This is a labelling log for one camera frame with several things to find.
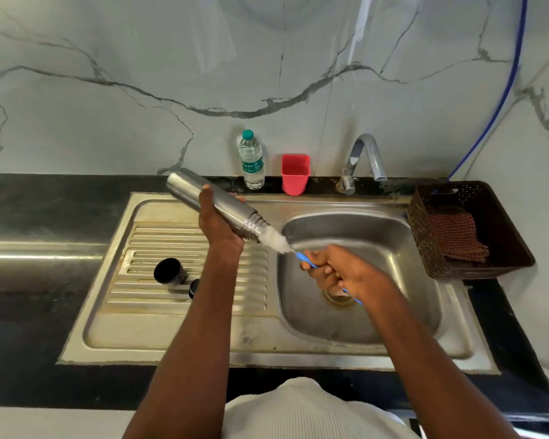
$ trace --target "stainless steel sink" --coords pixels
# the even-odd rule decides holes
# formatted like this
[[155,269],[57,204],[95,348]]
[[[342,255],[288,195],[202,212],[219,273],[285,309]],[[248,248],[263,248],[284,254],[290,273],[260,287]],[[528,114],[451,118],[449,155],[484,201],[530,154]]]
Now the stainless steel sink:
[[[338,243],[388,272],[461,369],[498,372],[463,284],[426,275],[403,218],[408,198],[246,200],[295,248]],[[187,314],[188,284],[207,249],[197,213],[168,194],[133,193],[59,361],[158,362]],[[152,277],[170,256],[188,272],[176,290]],[[246,243],[238,269],[230,347],[232,366],[393,369],[360,305],[324,295],[295,257],[255,242]]]
[[[436,333],[441,322],[437,282],[423,269],[411,231],[402,218],[378,212],[333,211],[296,217],[282,230],[296,250],[330,243],[349,248],[387,272],[417,315]],[[366,311],[349,297],[330,298],[297,268],[290,256],[278,257],[278,292],[287,322],[321,339],[381,344]]]

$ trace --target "blue brush handle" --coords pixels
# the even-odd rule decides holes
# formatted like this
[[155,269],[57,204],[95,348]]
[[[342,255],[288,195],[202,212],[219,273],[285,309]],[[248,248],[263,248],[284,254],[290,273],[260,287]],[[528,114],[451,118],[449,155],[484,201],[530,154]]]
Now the blue brush handle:
[[[309,258],[303,254],[303,253],[299,253],[299,252],[295,252],[295,255],[297,256],[297,258],[299,260],[302,260],[304,262],[307,262],[309,265],[311,265],[312,267],[314,268],[319,268],[319,266],[317,265],[314,265],[313,262],[311,260],[309,260]],[[346,288],[344,288],[344,293],[346,293],[347,295],[350,295],[350,293],[348,292],[348,290]],[[353,298],[356,302],[358,302],[360,305],[362,305],[362,302],[360,302],[357,298]]]

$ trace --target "faucet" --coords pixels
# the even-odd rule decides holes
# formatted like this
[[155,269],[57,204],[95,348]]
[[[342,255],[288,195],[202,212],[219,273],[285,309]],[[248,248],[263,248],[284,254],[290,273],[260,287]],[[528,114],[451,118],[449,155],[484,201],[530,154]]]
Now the faucet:
[[381,153],[378,150],[376,140],[374,139],[374,137],[372,137],[372,134],[366,133],[360,135],[353,143],[350,156],[348,157],[348,163],[346,164],[346,167],[342,170],[342,175],[339,179],[339,182],[337,182],[335,186],[338,191],[343,192],[347,195],[352,195],[354,192],[356,192],[356,188],[353,183],[353,171],[354,169],[356,169],[356,164],[360,159],[360,154],[362,154],[362,149],[364,147],[366,147],[366,153],[368,154],[368,161],[370,162],[370,167],[372,168],[374,180],[386,180],[384,167],[382,165]]

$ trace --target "hand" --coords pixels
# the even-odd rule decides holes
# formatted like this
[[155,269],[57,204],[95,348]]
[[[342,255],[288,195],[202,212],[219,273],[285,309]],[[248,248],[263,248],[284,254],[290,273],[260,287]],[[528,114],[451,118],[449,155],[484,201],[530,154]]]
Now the hand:
[[210,247],[213,245],[230,246],[241,253],[244,248],[244,239],[236,235],[230,225],[215,210],[213,196],[214,192],[211,190],[211,186],[204,185],[203,190],[199,193],[199,204],[201,205],[199,228],[207,237]]
[[392,279],[360,256],[336,244],[321,251],[305,251],[305,255],[319,268],[301,262],[301,269],[317,280],[317,286],[329,295],[342,295],[348,290],[353,298],[362,299],[367,288],[391,284]]

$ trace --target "forearm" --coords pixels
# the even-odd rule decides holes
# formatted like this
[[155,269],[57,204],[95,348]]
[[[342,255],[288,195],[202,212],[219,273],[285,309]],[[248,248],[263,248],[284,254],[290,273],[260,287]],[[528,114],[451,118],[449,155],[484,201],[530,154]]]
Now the forearm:
[[517,437],[432,338],[392,281],[361,298],[431,439]]
[[195,299],[124,437],[220,436],[239,256],[210,247]]

